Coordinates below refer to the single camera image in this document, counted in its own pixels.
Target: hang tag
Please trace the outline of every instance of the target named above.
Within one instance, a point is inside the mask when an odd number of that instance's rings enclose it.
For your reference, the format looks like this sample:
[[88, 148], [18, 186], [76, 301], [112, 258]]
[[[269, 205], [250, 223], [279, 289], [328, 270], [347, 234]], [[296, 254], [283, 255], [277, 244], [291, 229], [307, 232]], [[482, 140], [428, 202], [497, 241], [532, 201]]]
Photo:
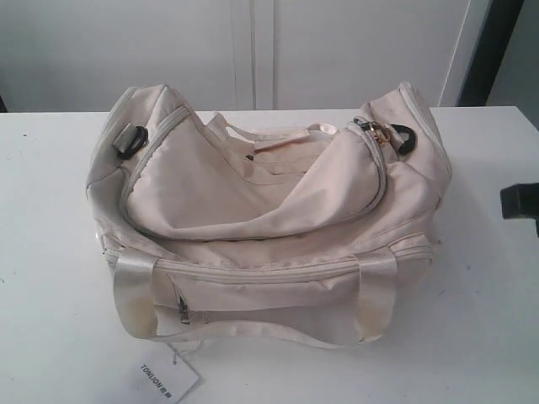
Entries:
[[167, 345], [152, 345], [107, 389], [107, 402], [176, 404], [196, 383], [199, 376]]

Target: dark door frame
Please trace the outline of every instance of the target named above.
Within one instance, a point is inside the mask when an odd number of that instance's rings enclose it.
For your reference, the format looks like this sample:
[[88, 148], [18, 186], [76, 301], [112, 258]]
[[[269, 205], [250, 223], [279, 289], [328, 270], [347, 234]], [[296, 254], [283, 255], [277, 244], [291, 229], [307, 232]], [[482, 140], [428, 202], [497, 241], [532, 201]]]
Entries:
[[491, 0], [462, 86], [459, 107], [477, 107], [487, 103], [523, 2], [524, 0]]

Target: table surface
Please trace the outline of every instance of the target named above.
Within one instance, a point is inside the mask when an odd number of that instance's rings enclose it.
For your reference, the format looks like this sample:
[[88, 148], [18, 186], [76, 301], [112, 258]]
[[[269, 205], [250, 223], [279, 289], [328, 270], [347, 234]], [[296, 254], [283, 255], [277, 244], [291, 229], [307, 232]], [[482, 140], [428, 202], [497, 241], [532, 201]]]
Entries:
[[[443, 249], [381, 340], [340, 350], [209, 341], [185, 403], [537, 403], [539, 239], [503, 221], [499, 191], [539, 181], [539, 133], [517, 108], [433, 109], [454, 168]], [[344, 125], [353, 110], [224, 115], [245, 128]], [[200, 113], [208, 120], [211, 113]], [[147, 341], [127, 336], [94, 239], [84, 180], [105, 113], [0, 114], [0, 396], [105, 403]]]

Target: bag handle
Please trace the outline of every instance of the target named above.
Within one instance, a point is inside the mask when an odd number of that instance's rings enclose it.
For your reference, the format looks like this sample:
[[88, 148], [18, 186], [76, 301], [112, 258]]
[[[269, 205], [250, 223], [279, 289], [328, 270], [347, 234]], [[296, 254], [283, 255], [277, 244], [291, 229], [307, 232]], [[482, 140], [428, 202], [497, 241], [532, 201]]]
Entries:
[[[163, 343], [202, 341], [210, 338], [266, 337], [304, 343], [318, 348], [341, 348], [294, 328], [269, 322], [224, 321], [204, 324], [186, 332], [157, 334], [157, 312], [152, 301], [152, 271], [158, 258], [124, 249], [115, 267], [114, 298], [125, 330], [133, 337]], [[397, 294], [397, 261], [388, 247], [362, 254], [358, 259], [360, 290], [355, 321], [358, 343], [382, 336], [392, 316]]]
[[[312, 124], [308, 126], [307, 128], [301, 128], [301, 129], [290, 129], [290, 130], [281, 130], [281, 131], [273, 131], [273, 132], [267, 132], [267, 133], [259, 133], [259, 132], [250, 132], [248, 130], [244, 130], [241, 128], [238, 128], [237, 126], [229, 123], [224, 116], [222, 116], [219, 113], [216, 113], [214, 119], [208, 124], [208, 126], [215, 128], [216, 125], [221, 125], [221, 127], [230, 128], [234, 130], [236, 133], [238, 133], [241, 137], [244, 139], [247, 139], [248, 141], [251, 141], [253, 143], [253, 151], [254, 152], [260, 152], [264, 149], [269, 149], [271, 147], [277, 147], [277, 146], [283, 146], [287, 143], [291, 143], [293, 141], [299, 141], [303, 139], [307, 139], [309, 136], [311, 136], [312, 132], [317, 130], [325, 133], [329, 136], [335, 136], [339, 129], [336, 126], [330, 125], [330, 124]], [[214, 133], [216, 133], [219, 138], [222, 141], [229, 142], [232, 139], [232, 136], [228, 134], [225, 130], [213, 130]], [[235, 141], [242, 141], [241, 139], [234, 138]]]

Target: cream duffel bag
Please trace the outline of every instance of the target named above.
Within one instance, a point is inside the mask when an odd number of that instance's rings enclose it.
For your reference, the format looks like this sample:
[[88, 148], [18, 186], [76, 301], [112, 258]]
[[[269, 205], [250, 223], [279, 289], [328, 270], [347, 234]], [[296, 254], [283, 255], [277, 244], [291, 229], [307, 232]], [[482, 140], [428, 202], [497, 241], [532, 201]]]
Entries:
[[259, 133], [220, 114], [203, 125], [159, 86], [110, 112], [87, 195], [132, 336], [334, 348], [379, 338], [398, 290], [425, 273], [450, 178], [408, 83], [343, 129]]

